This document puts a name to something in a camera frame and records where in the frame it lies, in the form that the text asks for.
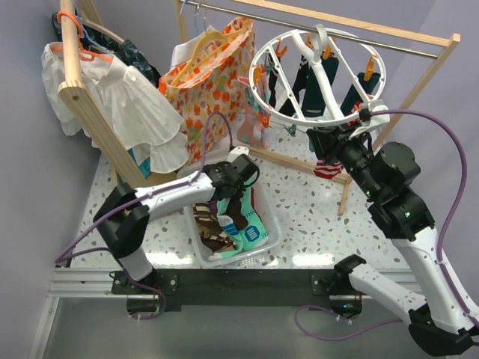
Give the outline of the red white striped sock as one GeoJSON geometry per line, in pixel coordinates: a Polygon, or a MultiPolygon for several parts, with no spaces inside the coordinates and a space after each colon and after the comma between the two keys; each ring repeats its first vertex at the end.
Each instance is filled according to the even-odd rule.
{"type": "Polygon", "coordinates": [[[323,179],[331,180],[343,171],[344,167],[340,162],[326,164],[318,160],[314,167],[314,175],[323,179]]]}

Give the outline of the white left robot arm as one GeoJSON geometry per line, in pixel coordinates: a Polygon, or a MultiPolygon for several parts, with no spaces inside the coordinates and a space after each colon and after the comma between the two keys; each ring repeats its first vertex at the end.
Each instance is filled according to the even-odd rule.
{"type": "Polygon", "coordinates": [[[138,293],[147,293],[155,284],[153,266],[142,248],[150,221],[184,206],[233,197],[258,173],[255,162],[240,154],[231,162],[203,165],[187,177],[162,185],[118,185],[96,213],[94,227],[123,268],[129,285],[138,293]]]}

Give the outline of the brown striped sock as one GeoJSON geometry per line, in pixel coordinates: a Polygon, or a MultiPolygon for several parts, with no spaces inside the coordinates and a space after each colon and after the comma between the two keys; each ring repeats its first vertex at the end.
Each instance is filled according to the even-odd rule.
{"type": "Polygon", "coordinates": [[[218,221],[211,214],[207,203],[196,203],[192,208],[203,245],[214,254],[237,249],[233,239],[220,227],[218,221]]]}

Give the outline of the white round sock hanger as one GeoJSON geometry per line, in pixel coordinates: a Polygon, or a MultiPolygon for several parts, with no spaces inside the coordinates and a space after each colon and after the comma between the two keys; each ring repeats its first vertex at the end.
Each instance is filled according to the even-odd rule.
{"type": "Polygon", "coordinates": [[[330,33],[329,29],[322,25],[316,25],[310,30],[310,32],[312,35],[312,46],[308,46],[303,40],[302,35],[305,33],[304,30],[291,30],[279,35],[277,38],[271,39],[257,51],[256,55],[251,61],[248,72],[248,80],[250,81],[253,96],[264,111],[271,114],[274,118],[284,121],[285,123],[304,127],[330,127],[349,123],[359,117],[359,111],[356,110],[348,115],[345,115],[342,112],[341,107],[333,93],[332,86],[329,84],[326,72],[323,69],[322,60],[326,50],[331,49],[336,58],[339,60],[339,64],[346,70],[347,75],[350,77],[352,85],[359,94],[362,102],[370,102],[380,99],[386,83],[386,68],[384,61],[373,46],[361,44],[361,46],[370,53],[370,59],[376,68],[379,69],[379,81],[377,89],[375,91],[367,92],[361,86],[359,77],[353,72],[347,60],[343,56],[342,51],[338,48],[333,40],[335,37],[340,37],[342,35],[346,36],[349,40],[358,40],[359,37],[346,31],[330,33]],[[305,115],[302,113],[301,105],[296,101],[296,98],[293,95],[292,87],[287,80],[282,68],[282,63],[279,61],[274,49],[275,45],[286,39],[291,39],[293,41],[293,44],[299,51],[300,55],[303,55],[308,60],[309,65],[314,71],[326,104],[326,113],[323,116],[305,117],[305,115]],[[286,116],[272,108],[259,93],[259,86],[254,80],[254,71],[257,68],[258,61],[263,58],[271,58],[272,65],[274,65],[278,71],[278,77],[284,85],[287,99],[291,100],[295,108],[295,114],[291,117],[286,116]]]}

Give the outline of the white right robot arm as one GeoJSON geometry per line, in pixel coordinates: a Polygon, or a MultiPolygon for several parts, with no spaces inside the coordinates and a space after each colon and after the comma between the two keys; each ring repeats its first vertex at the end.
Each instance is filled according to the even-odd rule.
{"type": "Polygon", "coordinates": [[[337,291],[363,292],[394,313],[415,343],[434,357],[461,355],[476,345],[478,328],[461,308],[444,275],[446,256],[426,203],[410,187],[421,169],[405,144],[388,142],[379,152],[370,147],[370,135],[351,136],[347,126],[308,129],[307,136],[319,160],[339,162],[370,203],[373,223],[399,250],[421,294],[417,295],[352,254],[335,267],[337,291]]]}

